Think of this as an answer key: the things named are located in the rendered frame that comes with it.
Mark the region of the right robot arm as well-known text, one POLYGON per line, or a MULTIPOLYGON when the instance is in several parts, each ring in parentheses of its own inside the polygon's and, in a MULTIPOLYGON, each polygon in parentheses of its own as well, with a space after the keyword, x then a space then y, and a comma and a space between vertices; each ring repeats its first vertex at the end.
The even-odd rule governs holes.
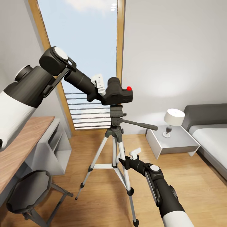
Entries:
POLYGON ((151 163, 139 160, 137 148, 129 153, 131 157, 125 156, 126 160, 119 158, 126 170, 133 168, 146 177, 152 196, 159 207, 164 227, 194 227, 182 205, 179 203, 177 193, 172 185, 168 185, 164 179, 162 170, 151 163))

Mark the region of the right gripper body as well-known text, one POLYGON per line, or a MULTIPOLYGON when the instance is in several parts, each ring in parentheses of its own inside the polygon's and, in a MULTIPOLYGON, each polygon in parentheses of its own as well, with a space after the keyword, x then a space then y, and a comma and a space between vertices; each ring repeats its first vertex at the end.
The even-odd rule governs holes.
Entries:
POLYGON ((125 169, 128 170, 130 168, 133 168, 135 171, 138 171, 138 165, 139 165, 140 162, 142 162, 142 161, 139 160, 139 155, 137 155, 136 160, 129 158, 129 159, 124 161, 125 169))

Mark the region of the digital camera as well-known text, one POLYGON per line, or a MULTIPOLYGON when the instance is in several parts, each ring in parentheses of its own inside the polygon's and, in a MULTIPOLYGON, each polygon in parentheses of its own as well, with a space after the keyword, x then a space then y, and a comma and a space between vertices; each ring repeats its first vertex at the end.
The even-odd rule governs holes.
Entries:
POLYGON ((120 80, 117 77, 111 77, 108 80, 108 87, 105 89, 105 95, 102 96, 107 101, 102 102, 103 106, 132 102, 133 90, 129 86, 122 89, 120 80))

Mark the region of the camera tripod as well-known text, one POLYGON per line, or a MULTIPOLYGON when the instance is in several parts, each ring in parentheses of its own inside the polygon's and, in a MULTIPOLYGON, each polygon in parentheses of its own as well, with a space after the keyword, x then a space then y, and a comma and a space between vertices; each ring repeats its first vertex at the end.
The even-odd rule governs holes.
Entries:
POLYGON ((122 160, 126 160, 125 159, 125 156, 126 156, 125 147, 124 147, 123 139, 122 139, 122 135, 124 134, 124 129, 121 129, 121 126, 119 126, 119 125, 122 122, 124 122, 124 123, 128 123, 128 124, 138 125, 140 127, 150 129, 150 130, 158 130, 158 126, 124 120, 122 117, 127 116, 127 113, 123 113, 122 108, 123 108, 123 105, 121 105, 121 104, 110 105, 111 126, 110 126, 110 128, 107 128, 103 141, 100 144, 100 147, 95 155, 95 158, 94 158, 92 164, 88 168, 88 174, 87 174, 84 182, 81 183, 81 189, 80 189, 77 197, 75 198, 75 200, 78 199, 78 196, 79 196, 82 188, 84 187, 84 184, 85 184, 90 172, 93 171, 93 169, 110 169, 110 168, 114 169, 116 174, 118 175, 118 177, 120 178, 120 180, 122 181, 123 185, 125 186, 125 188, 127 190, 127 194, 129 195, 129 199, 130 199, 131 211, 132 211, 132 215, 133 215, 133 224, 135 227, 138 227, 139 220, 136 219, 134 206, 133 206, 133 199, 132 199, 134 189, 130 186, 128 171, 122 165, 123 171, 124 171, 124 175, 123 175, 117 166, 119 163, 119 158, 122 160), (113 136, 113 163, 112 164, 95 164, 99 157, 99 154, 101 153, 101 151, 110 135, 113 136), (117 143, 119 146, 118 156, 117 156, 117 143))

